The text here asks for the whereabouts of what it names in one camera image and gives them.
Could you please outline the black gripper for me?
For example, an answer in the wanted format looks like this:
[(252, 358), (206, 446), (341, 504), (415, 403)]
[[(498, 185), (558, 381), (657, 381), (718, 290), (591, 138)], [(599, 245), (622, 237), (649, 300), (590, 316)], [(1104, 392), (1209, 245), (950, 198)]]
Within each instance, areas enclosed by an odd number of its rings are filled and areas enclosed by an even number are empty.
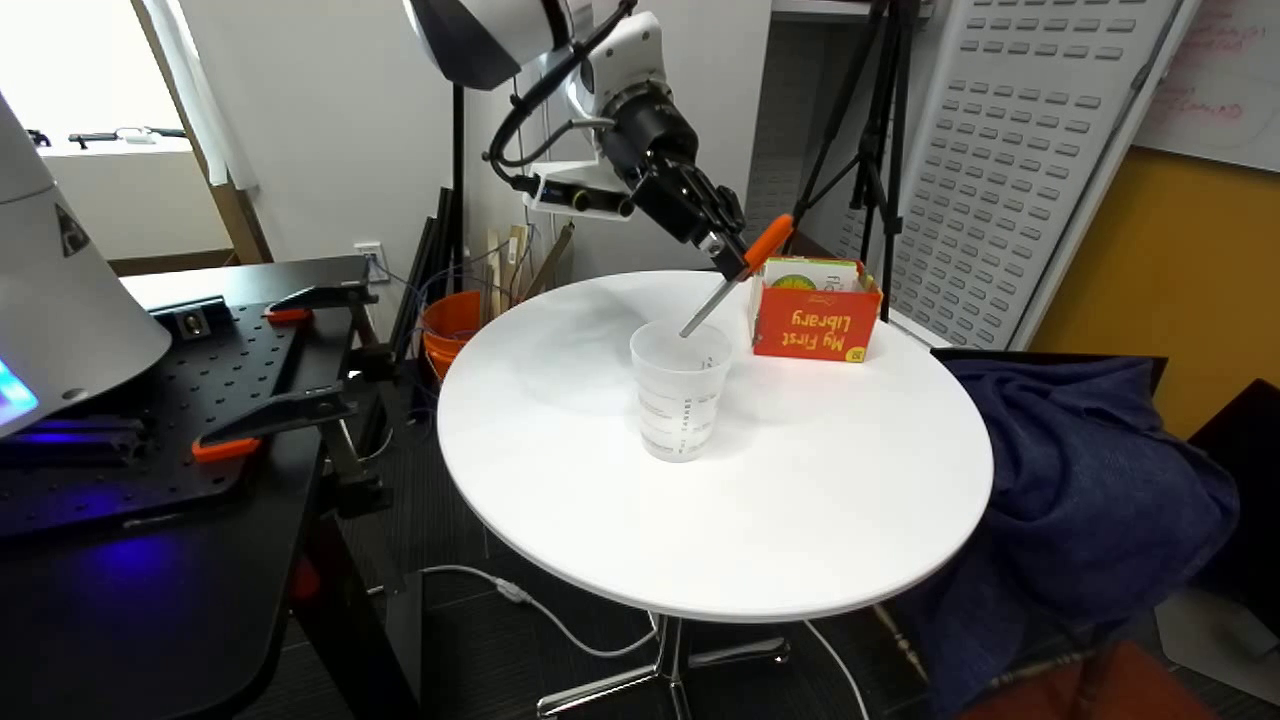
[(611, 102), (599, 151), (632, 205), (681, 245), (699, 245), (723, 279), (760, 267), (736, 198), (699, 172), (699, 140), (665, 88), (637, 85)]

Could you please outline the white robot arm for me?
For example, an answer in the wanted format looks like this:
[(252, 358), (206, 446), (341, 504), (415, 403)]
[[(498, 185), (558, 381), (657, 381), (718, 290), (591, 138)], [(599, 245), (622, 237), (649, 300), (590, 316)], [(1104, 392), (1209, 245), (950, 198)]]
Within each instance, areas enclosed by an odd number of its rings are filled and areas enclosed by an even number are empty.
[[(736, 198), (696, 165), (660, 22), (641, 0), (405, 0), (405, 11), (452, 85), (493, 91), (543, 68), (485, 147), (512, 191), (596, 216), (643, 211), (729, 284), (760, 267)], [(18, 436), (158, 367), (171, 334), (107, 267), (18, 113), (0, 122), (0, 433)]]

